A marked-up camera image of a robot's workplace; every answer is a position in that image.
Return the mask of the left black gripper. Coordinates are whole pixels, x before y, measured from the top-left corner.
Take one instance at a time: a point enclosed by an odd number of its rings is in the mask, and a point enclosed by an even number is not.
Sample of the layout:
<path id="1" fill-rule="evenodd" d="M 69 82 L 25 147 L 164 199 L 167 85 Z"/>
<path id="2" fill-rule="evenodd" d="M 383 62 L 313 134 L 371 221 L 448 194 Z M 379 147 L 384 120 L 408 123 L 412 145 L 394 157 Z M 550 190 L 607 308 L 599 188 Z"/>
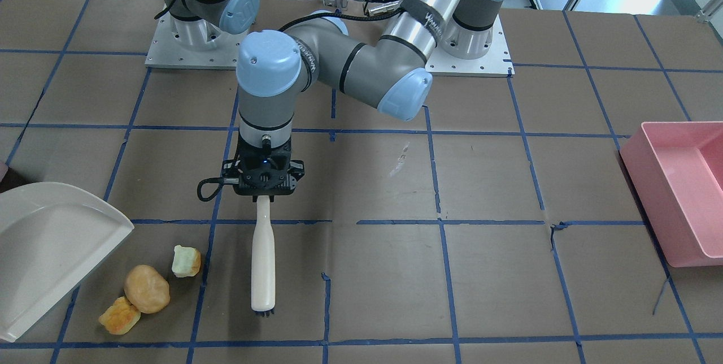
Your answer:
<path id="1" fill-rule="evenodd" d="M 253 203 L 260 195 L 274 203 L 275 196 L 292 194 L 304 177 L 304 162 L 291 155 L 291 139 L 277 147 L 263 139 L 259 148 L 240 138 L 233 158 L 224 162 L 220 184 L 232 186 L 237 195 L 251 196 Z"/>

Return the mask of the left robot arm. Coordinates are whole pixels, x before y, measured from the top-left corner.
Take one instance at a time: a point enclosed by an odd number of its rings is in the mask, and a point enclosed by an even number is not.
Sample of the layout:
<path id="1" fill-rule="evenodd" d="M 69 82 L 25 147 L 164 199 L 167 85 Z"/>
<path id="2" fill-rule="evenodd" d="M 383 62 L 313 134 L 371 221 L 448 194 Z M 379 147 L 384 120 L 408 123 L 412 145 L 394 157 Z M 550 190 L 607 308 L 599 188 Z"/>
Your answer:
<path id="1" fill-rule="evenodd" d="M 215 192 L 292 194 L 304 163 L 291 157 L 301 93 L 323 83 L 382 114 L 411 121 L 432 87 L 434 52 L 473 66 L 493 47 L 504 0 L 401 0 L 378 16 L 316 11 L 280 29 L 251 32 L 238 48 L 237 149 L 224 161 Z"/>

